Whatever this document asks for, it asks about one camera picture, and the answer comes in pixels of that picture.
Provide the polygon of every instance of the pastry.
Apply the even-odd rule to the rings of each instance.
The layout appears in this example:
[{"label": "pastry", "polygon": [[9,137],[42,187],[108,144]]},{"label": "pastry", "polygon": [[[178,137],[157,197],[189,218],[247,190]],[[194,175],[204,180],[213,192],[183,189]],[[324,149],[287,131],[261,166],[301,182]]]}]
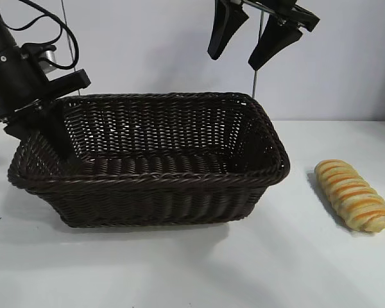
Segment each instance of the pastry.
[{"label": "pastry", "polygon": [[380,232],[385,228],[385,200],[350,164],[324,160],[315,167],[315,175],[348,227],[366,232]]}]

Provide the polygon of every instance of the black cable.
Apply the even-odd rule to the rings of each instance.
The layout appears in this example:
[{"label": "black cable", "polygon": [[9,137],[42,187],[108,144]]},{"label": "black cable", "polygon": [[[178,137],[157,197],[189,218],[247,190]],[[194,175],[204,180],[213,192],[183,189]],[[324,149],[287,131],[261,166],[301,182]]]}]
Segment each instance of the black cable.
[{"label": "black cable", "polygon": [[60,25],[60,28],[67,32],[68,36],[71,37],[71,41],[73,42],[73,46],[74,46],[74,60],[73,60],[72,64],[64,66],[64,65],[59,65],[57,63],[54,63],[54,62],[48,60],[47,58],[39,58],[39,60],[45,61],[45,62],[51,64],[52,66],[56,67],[57,69],[66,69],[67,70],[67,69],[74,68],[77,65],[77,63],[78,63],[79,51],[78,51],[77,39],[74,36],[74,33],[70,30],[70,28],[64,22],[62,22],[61,19],[58,18],[55,14],[47,11],[45,8],[41,7],[37,3],[34,3],[32,1],[30,1],[30,0],[19,0],[19,1],[23,2],[24,4],[26,4],[26,5],[28,5],[28,6],[32,7],[32,8],[35,8],[36,10],[42,12],[44,15],[50,17],[55,22],[57,22]]},{"label": "black cable", "polygon": [[46,14],[40,15],[36,18],[34,18],[32,21],[30,21],[27,25],[20,27],[20,28],[12,28],[7,23],[4,22],[4,20],[0,16],[0,22],[2,25],[4,25],[6,28],[13,30],[13,31],[24,31],[27,30],[28,28],[32,27],[37,21],[39,21],[43,17],[48,17]]}]

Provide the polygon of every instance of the metal rod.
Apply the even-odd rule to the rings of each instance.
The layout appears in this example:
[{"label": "metal rod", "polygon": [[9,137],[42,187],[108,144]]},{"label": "metal rod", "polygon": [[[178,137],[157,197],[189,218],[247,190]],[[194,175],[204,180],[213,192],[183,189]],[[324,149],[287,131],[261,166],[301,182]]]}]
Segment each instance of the metal rod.
[{"label": "metal rod", "polygon": [[[261,11],[260,21],[259,21],[259,32],[258,32],[258,41],[262,37],[262,29],[264,27],[264,11]],[[258,71],[254,71],[254,79],[252,83],[252,98],[255,99],[255,91],[257,90],[257,79]]]},{"label": "metal rod", "polygon": [[255,3],[251,0],[243,0],[243,3],[248,4],[248,5],[252,6],[253,8],[257,8],[263,12],[275,15],[275,12],[272,9],[270,9],[270,8],[260,4],[260,3]]},{"label": "metal rod", "polygon": [[[68,26],[68,23],[67,23],[67,14],[66,14],[66,12],[65,12],[64,0],[61,0],[61,2],[62,2],[62,10],[63,10],[64,23],[65,23],[66,26]],[[72,45],[71,45],[71,38],[70,38],[69,35],[67,36],[67,42],[69,43],[69,49],[70,49],[71,60],[74,61],[73,47],[72,47]],[[78,93],[78,95],[81,96],[81,92],[80,92],[79,89],[77,90],[77,93]]]}]

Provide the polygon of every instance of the wicker basket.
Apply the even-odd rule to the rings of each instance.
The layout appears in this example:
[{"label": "wicker basket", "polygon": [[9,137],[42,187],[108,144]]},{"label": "wicker basket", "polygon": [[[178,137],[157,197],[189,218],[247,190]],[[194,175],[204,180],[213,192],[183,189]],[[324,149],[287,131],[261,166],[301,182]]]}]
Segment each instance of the wicker basket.
[{"label": "wicker basket", "polygon": [[289,159],[245,94],[124,94],[60,100],[81,166],[34,133],[9,181],[71,227],[222,223],[245,218]]}]

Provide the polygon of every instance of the basket rim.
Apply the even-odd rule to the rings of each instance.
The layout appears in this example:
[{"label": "basket rim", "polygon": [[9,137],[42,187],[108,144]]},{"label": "basket rim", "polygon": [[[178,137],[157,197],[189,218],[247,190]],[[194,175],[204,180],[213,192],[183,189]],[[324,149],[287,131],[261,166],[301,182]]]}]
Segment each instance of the basket rim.
[{"label": "basket rim", "polygon": [[[248,100],[249,103],[256,104],[256,112],[261,116],[265,114],[264,109],[259,103],[251,98],[247,94],[238,92],[199,92],[199,93],[182,93],[173,92],[168,94],[88,94],[84,96],[67,96],[60,100],[64,105],[71,102],[79,102],[86,99],[105,99],[110,101],[114,98],[166,98],[170,97],[172,100],[180,99],[180,97],[205,97],[205,96],[236,96]],[[25,175],[23,170],[20,169],[19,161],[23,158],[29,145],[37,141],[40,137],[38,133],[34,133],[26,141],[21,142],[15,152],[14,158],[8,170],[9,181],[22,189],[34,189],[39,191],[49,189],[51,191],[65,190],[61,186],[68,185],[69,187],[75,186],[75,189],[89,190],[93,185],[126,185],[130,189],[131,187],[137,187],[140,184],[148,184],[149,187],[162,188],[162,187],[174,187],[183,186],[186,184],[197,186],[211,187],[220,186],[248,186],[248,187],[267,187],[275,185],[281,182],[289,173],[289,158],[282,145],[270,119],[268,116],[263,117],[265,120],[266,128],[268,130],[270,141],[275,145],[277,155],[276,161],[270,166],[256,171],[249,171],[245,173],[141,173],[141,174],[122,174],[122,175]]]}]

